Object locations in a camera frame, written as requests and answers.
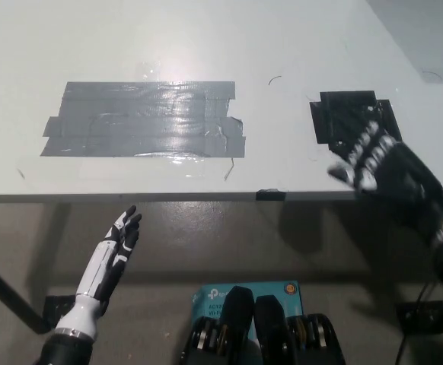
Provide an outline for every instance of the black device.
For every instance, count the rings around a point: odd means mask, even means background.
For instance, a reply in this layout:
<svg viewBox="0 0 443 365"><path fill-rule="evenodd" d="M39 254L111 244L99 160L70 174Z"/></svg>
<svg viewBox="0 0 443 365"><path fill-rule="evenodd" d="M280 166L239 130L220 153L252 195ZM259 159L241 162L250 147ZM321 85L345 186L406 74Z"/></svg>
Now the black device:
<svg viewBox="0 0 443 365"><path fill-rule="evenodd" d="M254 324L264 365L345 365L331 321L322 314L285 318L273 295L258 297Z"/></svg>
<svg viewBox="0 0 443 365"><path fill-rule="evenodd" d="M180 365L239 363L253 317L253 294L233 287L227 294L220 319L196 320L180 358Z"/></svg>

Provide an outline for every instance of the gray floor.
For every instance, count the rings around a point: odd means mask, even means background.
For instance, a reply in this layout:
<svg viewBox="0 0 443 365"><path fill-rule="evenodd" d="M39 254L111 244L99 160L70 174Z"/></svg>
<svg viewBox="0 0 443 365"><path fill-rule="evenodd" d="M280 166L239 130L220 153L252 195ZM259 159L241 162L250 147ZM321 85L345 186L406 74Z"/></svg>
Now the gray floor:
<svg viewBox="0 0 443 365"><path fill-rule="evenodd" d="M73 294L126 206L0 205L0 274L37 309L46 294ZM414 235L354 202L138 206L139 244L100 321L94 365L175 363L200 284L288 279L306 313L330 317L348 364L391 364L393 303L414 300L431 277ZM32 364L42 343L0 304L0 364ZM443 363L443 335L413 339L403 363Z"/></svg>

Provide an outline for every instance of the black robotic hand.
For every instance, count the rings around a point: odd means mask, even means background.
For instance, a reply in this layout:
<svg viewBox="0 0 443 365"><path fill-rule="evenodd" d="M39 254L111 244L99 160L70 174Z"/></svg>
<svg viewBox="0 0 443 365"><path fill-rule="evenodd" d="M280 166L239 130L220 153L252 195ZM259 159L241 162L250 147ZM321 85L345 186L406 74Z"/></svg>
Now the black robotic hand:
<svg viewBox="0 0 443 365"><path fill-rule="evenodd" d="M443 188L425 164L402 142L397 141L361 114L345 109L334 114L342 126L342 162L328 173L358 192L365 192L405 205L442 199Z"/></svg>

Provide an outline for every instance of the table surface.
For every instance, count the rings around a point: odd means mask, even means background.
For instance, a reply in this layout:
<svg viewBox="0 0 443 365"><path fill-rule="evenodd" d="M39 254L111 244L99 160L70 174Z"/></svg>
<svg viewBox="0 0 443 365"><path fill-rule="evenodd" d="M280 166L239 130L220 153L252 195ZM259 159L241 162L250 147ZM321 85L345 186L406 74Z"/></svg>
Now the table surface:
<svg viewBox="0 0 443 365"><path fill-rule="evenodd" d="M309 108L337 90L389 99L443 184L442 3L0 0L0 201L350 196ZM245 158L41 157L68 81L234 81Z"/></svg>

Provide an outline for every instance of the robotic hand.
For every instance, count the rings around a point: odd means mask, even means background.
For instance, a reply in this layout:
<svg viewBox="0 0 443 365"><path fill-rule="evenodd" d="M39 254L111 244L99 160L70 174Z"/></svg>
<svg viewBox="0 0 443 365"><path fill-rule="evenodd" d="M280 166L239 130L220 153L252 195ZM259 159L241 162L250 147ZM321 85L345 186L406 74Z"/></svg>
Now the robotic hand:
<svg viewBox="0 0 443 365"><path fill-rule="evenodd" d="M377 121L345 110L336 113L343 140L342 162L328 173L348 186L391 206L394 217L414 229L431 249L443 282L443 188L425 164Z"/></svg>
<svg viewBox="0 0 443 365"><path fill-rule="evenodd" d="M359 192L391 200L400 205L417 206L443 200L440 182L425 164L402 142L396 141L376 121L340 112L346 148L344 159L328 173Z"/></svg>
<svg viewBox="0 0 443 365"><path fill-rule="evenodd" d="M37 365L87 365L97 339L97 320L106 312L126 263L139 238L135 206L115 221L84 271L75 305L59 320L54 335L42 349Z"/></svg>

